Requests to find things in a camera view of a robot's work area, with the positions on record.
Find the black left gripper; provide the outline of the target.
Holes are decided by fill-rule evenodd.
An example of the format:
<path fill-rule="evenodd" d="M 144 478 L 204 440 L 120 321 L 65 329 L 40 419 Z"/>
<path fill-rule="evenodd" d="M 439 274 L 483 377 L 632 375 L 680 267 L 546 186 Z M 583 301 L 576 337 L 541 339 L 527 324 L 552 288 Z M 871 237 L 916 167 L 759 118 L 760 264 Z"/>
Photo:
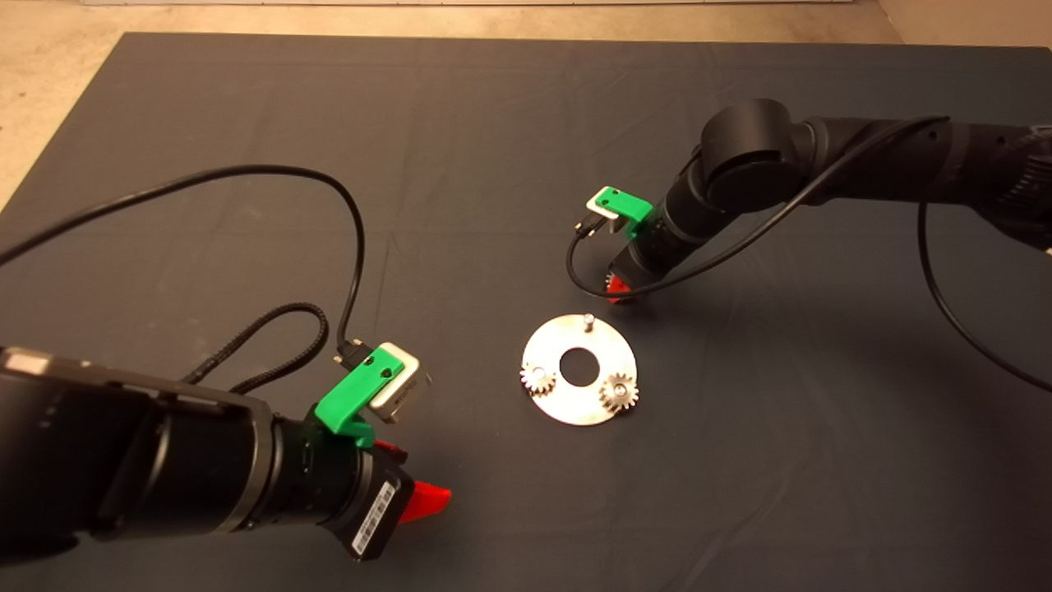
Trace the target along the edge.
<path fill-rule="evenodd" d="M 398 524 L 439 514 L 449 488 L 410 479 L 394 443 L 360 447 L 316 420 L 280 420 L 275 455 L 275 524 L 315 525 L 330 532 L 355 562 L 375 562 Z"/>

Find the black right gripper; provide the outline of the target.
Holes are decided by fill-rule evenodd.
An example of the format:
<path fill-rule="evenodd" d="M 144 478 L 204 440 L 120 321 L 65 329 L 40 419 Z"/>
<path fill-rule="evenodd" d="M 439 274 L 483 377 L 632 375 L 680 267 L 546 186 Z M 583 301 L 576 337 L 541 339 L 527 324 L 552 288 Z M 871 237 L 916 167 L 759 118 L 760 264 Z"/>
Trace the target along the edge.
<path fill-rule="evenodd" d="M 607 292 L 611 295 L 607 300 L 609 303 L 633 303 L 634 298 L 624 294 L 630 289 L 658 284 L 697 250 L 697 241 L 677 229 L 666 207 L 655 207 L 638 227 L 635 238 L 629 240 L 610 263 Z"/>

